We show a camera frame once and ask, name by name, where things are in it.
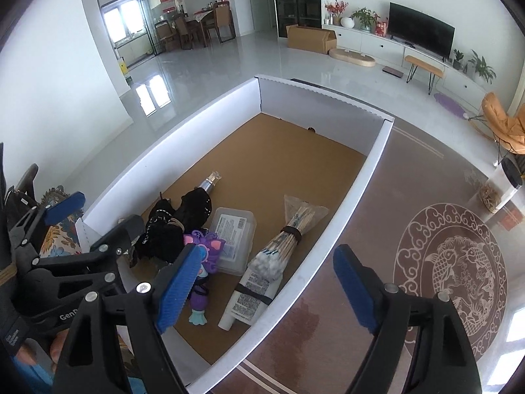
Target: white tv cabinet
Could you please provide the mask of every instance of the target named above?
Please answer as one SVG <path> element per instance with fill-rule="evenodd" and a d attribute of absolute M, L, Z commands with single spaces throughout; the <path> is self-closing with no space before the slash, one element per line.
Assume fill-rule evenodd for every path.
<path fill-rule="evenodd" d="M 442 62 L 442 60 L 390 38 L 380 37 L 359 29 L 349 29 L 336 25 L 323 25 L 323 28 L 331 29 L 335 32 L 337 47 L 373 56 L 380 65 L 387 65 L 408 73 L 410 64 L 405 62 L 405 57 L 412 55 L 439 68 L 445 73 L 445 76 L 443 80 L 437 82 L 436 88 L 456 99 L 465 109 L 474 112 L 474 114 L 479 113 L 481 101 L 487 91 L 474 83 L 463 72 L 455 70 L 447 63 Z M 417 71 L 415 76 L 421 81 L 429 81 L 429 76 L 426 72 L 420 73 Z"/>

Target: plant pot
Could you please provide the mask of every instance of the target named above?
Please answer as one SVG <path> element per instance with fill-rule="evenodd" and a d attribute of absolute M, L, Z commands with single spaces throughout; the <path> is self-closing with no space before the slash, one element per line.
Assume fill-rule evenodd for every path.
<path fill-rule="evenodd" d="M 341 26 L 345 28 L 353 28 L 355 22 L 352 18 L 341 18 Z"/>
<path fill-rule="evenodd" d="M 480 76 L 477 72 L 474 73 L 474 76 L 472 79 L 474 80 L 474 83 L 476 83 L 478 86 L 483 87 L 487 84 L 485 79 L 482 76 Z"/>

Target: white tube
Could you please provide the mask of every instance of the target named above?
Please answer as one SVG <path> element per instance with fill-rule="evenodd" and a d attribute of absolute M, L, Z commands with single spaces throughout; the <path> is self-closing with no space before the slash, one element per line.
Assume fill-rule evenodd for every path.
<path fill-rule="evenodd" d="M 270 282 L 248 268 L 240 283 L 252 292 L 274 299 L 282 280 L 283 276 L 281 275 L 277 280 Z M 266 308 L 268 308 L 268 305 L 260 300 L 234 291 L 219 321 L 219 327 L 224 330 L 230 330 L 235 319 L 251 326 Z"/>

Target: cotton swab bundle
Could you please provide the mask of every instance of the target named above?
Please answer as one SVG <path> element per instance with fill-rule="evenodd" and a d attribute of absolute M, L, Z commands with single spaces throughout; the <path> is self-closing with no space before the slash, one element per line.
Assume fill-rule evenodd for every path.
<path fill-rule="evenodd" d="M 285 200 L 287 200 L 287 198 L 300 203 L 299 208 L 293 213 L 287 227 L 298 230 L 301 236 L 327 213 L 326 208 L 312 206 L 294 197 L 285 197 Z M 250 262 L 251 270 L 268 281 L 277 280 L 283 273 L 296 246 L 296 235 L 285 231 L 280 232 Z"/>

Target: blue gripper pad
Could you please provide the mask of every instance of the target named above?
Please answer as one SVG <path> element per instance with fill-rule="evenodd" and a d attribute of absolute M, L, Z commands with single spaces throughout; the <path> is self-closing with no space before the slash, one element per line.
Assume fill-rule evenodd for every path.
<path fill-rule="evenodd" d="M 65 200 L 47 209 L 44 214 L 44 223 L 47 226 L 56 225 L 66 219 L 73 212 L 82 209 L 85 203 L 86 197 L 83 193 L 77 191 Z"/>
<path fill-rule="evenodd" d="M 347 244 L 338 246 L 333 252 L 333 269 L 359 324 L 367 328 L 371 334 L 375 334 L 379 323 L 374 315 L 374 300 L 354 268 L 356 265 L 360 265 L 360 269 L 363 268 Z"/>
<path fill-rule="evenodd" d="M 204 247 L 193 247 L 168 284 L 158 305 L 157 328 L 161 334 L 177 322 L 199 274 L 201 262 L 205 258 L 206 249 Z"/>

